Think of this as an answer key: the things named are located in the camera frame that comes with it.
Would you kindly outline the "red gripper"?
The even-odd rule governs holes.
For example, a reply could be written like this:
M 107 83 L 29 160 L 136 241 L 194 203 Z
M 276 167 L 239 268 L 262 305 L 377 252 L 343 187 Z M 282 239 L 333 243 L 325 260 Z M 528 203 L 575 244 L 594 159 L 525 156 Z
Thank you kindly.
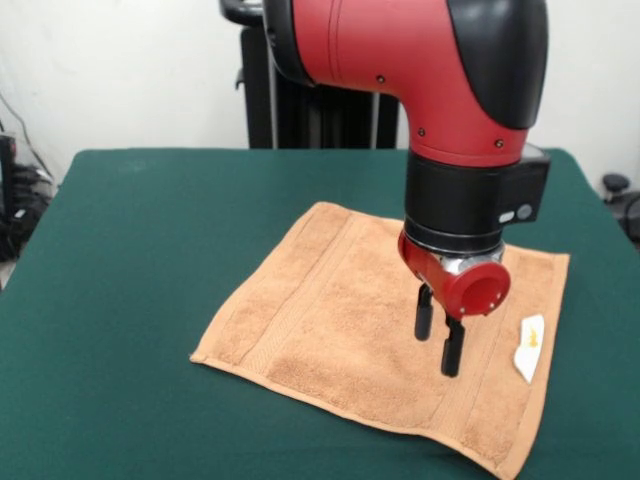
M 486 255 L 440 255 L 414 243 L 405 232 L 398 239 L 401 258 L 422 283 L 417 298 L 414 335 L 427 341 L 433 318 L 432 295 L 447 313 L 449 336 L 444 342 L 441 373 L 456 377 L 459 373 L 465 328 L 464 316 L 488 315 L 505 300 L 510 275 L 502 264 L 504 247 Z

